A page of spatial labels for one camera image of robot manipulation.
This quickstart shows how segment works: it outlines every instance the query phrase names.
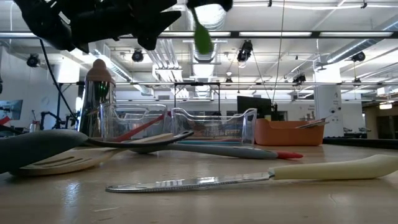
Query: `clear plastic container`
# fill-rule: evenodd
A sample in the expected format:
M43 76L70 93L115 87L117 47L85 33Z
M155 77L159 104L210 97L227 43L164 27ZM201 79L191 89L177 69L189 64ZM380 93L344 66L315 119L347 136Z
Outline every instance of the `clear plastic container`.
M257 109L246 110L234 116L193 116L182 108L172 109L172 131L194 131L190 140L239 141L254 144Z
M101 104L101 136L104 141L127 141L163 134L167 116L165 105L103 103ZM142 128L144 125L147 126L145 129L126 138L127 133L137 131L137 128Z

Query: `wooden table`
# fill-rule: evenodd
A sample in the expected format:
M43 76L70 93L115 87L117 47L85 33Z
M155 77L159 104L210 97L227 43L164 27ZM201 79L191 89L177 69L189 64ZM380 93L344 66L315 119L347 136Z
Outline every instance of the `wooden table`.
M268 181L207 190L116 194L107 185L262 172L288 164L361 159L398 151L325 145L282 147L299 161L164 151L118 154L99 167L22 179L0 175L0 223L398 223L398 172L374 180Z

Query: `white column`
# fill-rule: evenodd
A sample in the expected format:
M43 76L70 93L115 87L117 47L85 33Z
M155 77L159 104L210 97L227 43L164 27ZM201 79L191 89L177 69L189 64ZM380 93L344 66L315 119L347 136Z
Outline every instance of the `white column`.
M328 65L326 70L315 70L314 82L336 83L341 82L340 68L337 65ZM341 89L339 85L323 85L314 88L315 111L317 119L328 118L324 137L342 137L343 113L341 112Z

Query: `orange container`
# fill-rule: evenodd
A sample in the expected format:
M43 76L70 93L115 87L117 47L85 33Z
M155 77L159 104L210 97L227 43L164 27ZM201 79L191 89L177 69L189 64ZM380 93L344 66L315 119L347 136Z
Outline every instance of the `orange container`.
M296 128L307 121L256 120L254 139L261 146L319 146L323 141L324 126Z

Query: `green object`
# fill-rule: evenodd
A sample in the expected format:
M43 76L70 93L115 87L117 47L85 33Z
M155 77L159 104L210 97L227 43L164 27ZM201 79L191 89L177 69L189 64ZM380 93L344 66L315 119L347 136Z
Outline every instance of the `green object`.
M208 54L213 51L213 43L211 42L210 34L205 27L203 27L199 20L195 9L191 9L193 19L195 20L195 47L201 54Z

